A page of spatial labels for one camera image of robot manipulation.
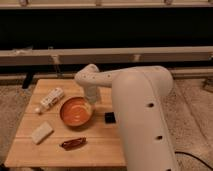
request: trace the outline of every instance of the black object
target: black object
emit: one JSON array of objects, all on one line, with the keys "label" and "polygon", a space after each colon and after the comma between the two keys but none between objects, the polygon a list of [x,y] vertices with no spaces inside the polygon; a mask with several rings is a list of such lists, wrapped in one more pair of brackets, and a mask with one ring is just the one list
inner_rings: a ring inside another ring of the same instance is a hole
[{"label": "black object", "polygon": [[105,123],[116,123],[114,112],[105,113]]},{"label": "black object", "polygon": [[0,165],[0,171],[9,171],[10,169],[5,167],[4,164]]},{"label": "black object", "polygon": [[23,89],[27,89],[31,83],[31,81],[33,80],[33,76],[34,76],[35,72],[28,72],[26,75],[26,78],[24,79],[24,82],[22,84],[22,88]]},{"label": "black object", "polygon": [[198,160],[199,162],[201,162],[202,164],[204,164],[207,168],[209,168],[210,170],[213,171],[213,167],[210,166],[209,164],[207,164],[205,161],[203,161],[202,159],[200,159],[199,157],[191,154],[191,153],[187,153],[187,152],[183,152],[183,151],[175,151],[175,154],[183,154],[183,155],[186,155],[186,156],[190,156],[196,160]]},{"label": "black object", "polygon": [[0,10],[0,50],[212,46],[212,18],[202,7]]}]

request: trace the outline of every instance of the speckled floor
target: speckled floor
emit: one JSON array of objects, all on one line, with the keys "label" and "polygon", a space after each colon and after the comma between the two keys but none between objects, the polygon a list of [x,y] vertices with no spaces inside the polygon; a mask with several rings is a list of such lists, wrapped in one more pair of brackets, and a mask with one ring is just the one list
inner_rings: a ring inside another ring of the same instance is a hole
[{"label": "speckled floor", "polygon": [[[173,91],[163,101],[163,109],[175,150],[192,153],[213,166],[213,93],[203,90],[202,82],[202,79],[176,80]],[[0,84],[1,162],[6,158],[34,86],[31,85],[29,89],[23,90],[20,84],[5,85],[5,82],[4,85]],[[189,156],[177,154],[177,159],[182,171],[209,171],[203,164]],[[27,171],[30,169],[12,170]],[[77,170],[122,171],[125,169],[84,168]]]}]

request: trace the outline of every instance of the black cable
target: black cable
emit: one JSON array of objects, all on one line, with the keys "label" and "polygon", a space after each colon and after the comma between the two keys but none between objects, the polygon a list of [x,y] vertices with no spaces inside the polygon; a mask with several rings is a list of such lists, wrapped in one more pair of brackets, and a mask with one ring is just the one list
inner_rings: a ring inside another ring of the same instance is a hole
[{"label": "black cable", "polygon": [[5,167],[4,164],[0,165],[0,171],[9,171],[10,169]]},{"label": "black cable", "polygon": [[205,161],[201,160],[200,158],[198,158],[197,156],[191,154],[191,153],[187,153],[187,152],[183,152],[183,151],[175,151],[175,154],[184,154],[187,156],[190,156],[194,159],[197,159],[199,162],[201,162],[202,164],[204,164],[206,167],[208,167],[210,170],[213,171],[213,167],[211,167],[209,164],[207,164]]}]

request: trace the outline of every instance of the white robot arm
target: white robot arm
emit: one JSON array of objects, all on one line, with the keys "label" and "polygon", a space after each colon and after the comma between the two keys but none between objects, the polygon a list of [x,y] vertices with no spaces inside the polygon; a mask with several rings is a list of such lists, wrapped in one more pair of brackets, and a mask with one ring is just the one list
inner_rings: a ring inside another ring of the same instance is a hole
[{"label": "white robot arm", "polygon": [[160,102],[173,86],[168,70],[152,66],[99,72],[90,64],[75,80],[91,104],[98,98],[97,86],[112,87],[128,171],[179,171]]}]

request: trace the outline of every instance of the cable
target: cable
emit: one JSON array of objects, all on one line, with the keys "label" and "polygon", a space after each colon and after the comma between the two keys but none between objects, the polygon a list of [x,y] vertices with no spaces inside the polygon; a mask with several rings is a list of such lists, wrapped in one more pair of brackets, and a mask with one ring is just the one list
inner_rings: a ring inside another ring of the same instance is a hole
[{"label": "cable", "polygon": [[209,164],[207,164],[205,161],[203,161],[202,159],[198,158],[197,156],[191,154],[191,153],[187,153],[187,152],[183,152],[183,151],[175,151],[175,154],[184,154],[187,156],[190,156],[194,159],[197,159],[199,162],[201,162],[202,164],[204,164],[207,168],[209,168],[210,170],[213,171],[213,167],[211,167]]}]

